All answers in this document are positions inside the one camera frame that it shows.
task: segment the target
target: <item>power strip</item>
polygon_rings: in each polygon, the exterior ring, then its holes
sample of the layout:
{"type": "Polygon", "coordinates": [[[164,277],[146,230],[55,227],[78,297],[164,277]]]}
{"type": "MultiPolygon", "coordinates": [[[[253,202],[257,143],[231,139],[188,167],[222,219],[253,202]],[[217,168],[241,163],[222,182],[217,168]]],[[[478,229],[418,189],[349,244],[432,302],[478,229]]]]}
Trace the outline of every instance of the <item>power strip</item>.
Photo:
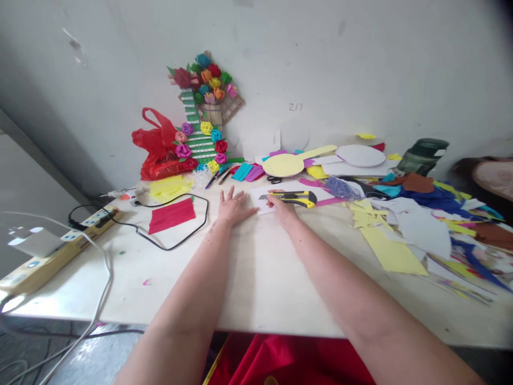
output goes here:
{"type": "MultiPolygon", "coordinates": [[[[123,216],[117,207],[105,207],[115,220],[123,216]]],[[[92,240],[103,234],[115,222],[109,219],[104,210],[97,211],[82,224],[88,226],[84,231],[92,240]]],[[[44,258],[34,257],[11,274],[0,280],[0,290],[11,295],[32,294],[52,279],[64,266],[89,246],[89,241],[81,233],[70,231],[61,239],[64,244],[51,255],[44,258]]]]}

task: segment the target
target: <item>hand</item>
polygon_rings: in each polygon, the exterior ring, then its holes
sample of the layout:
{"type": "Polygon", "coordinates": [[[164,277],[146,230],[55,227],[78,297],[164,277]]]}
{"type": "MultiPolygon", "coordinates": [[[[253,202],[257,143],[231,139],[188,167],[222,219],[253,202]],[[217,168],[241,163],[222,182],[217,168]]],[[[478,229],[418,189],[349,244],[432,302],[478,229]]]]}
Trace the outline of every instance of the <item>hand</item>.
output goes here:
{"type": "MultiPolygon", "coordinates": [[[[270,193],[284,193],[284,190],[269,190],[270,193]]],[[[286,227],[295,220],[299,220],[296,213],[295,205],[292,203],[285,203],[274,195],[267,196],[267,205],[269,207],[276,207],[279,222],[283,227],[286,227]]]]}
{"type": "Polygon", "coordinates": [[[224,198],[224,191],[221,191],[219,202],[219,216],[218,220],[227,221],[229,225],[233,226],[244,219],[249,218],[258,211],[258,207],[252,209],[245,209],[244,203],[246,202],[247,195],[243,191],[234,196],[235,186],[230,187],[230,191],[224,198]]]}

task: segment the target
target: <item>orange paper flower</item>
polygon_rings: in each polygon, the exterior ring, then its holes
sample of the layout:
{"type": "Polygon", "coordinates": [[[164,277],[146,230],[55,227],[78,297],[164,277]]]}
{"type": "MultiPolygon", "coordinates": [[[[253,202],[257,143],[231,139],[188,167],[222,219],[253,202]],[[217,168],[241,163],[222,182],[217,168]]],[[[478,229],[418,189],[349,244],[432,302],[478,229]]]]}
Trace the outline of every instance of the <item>orange paper flower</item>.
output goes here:
{"type": "Polygon", "coordinates": [[[217,100],[222,100],[224,98],[224,91],[220,88],[214,88],[214,95],[217,100]]]}
{"type": "Polygon", "coordinates": [[[201,78],[204,83],[208,83],[212,79],[212,72],[209,70],[204,70],[201,72],[201,78]]]}

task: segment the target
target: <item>table surface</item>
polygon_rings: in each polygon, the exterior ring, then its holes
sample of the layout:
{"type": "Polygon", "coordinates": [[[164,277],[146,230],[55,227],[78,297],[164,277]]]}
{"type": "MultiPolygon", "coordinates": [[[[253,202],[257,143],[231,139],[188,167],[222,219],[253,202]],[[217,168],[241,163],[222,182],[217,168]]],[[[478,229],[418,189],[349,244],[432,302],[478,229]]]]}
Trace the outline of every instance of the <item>table surface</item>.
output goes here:
{"type": "MultiPolygon", "coordinates": [[[[227,179],[227,190],[246,191],[268,184],[227,179]]],[[[114,225],[97,241],[112,256],[114,281],[101,321],[149,324],[217,217],[221,187],[197,193],[209,199],[208,222],[173,251],[162,251],[135,234],[132,227],[114,225]]],[[[153,204],[143,196],[141,201],[153,204]]],[[[152,209],[112,205],[124,212],[122,221],[148,229],[152,209]]],[[[206,203],[194,201],[196,218],[152,235],[171,247],[199,226],[206,203]]],[[[298,209],[301,218],[324,240],[355,262],[411,314],[447,344],[513,347],[513,295],[498,293],[491,306],[459,298],[418,276],[382,269],[372,249],[352,224],[352,212],[340,204],[298,209]]],[[[298,259],[275,214],[255,215],[235,227],[230,241],[230,265],[219,330],[251,333],[344,337],[298,259]]],[[[107,279],[103,255],[88,247],[37,293],[24,298],[12,315],[89,321],[107,279]]]]}

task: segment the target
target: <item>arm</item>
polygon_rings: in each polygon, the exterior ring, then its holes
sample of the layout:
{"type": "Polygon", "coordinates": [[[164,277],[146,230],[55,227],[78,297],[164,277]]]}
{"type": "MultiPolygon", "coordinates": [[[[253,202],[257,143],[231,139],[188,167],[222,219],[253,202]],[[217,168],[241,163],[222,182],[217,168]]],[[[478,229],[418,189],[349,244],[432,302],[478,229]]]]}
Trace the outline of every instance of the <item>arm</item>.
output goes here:
{"type": "Polygon", "coordinates": [[[233,225],[255,214],[244,209],[246,196],[226,200],[219,216],[180,275],[146,332],[118,374],[115,385],[197,385],[217,324],[228,272],[228,242],[233,225]]]}
{"type": "Polygon", "coordinates": [[[310,279],[379,385],[484,384],[449,347],[350,260],[292,204],[268,196],[310,279]]]}

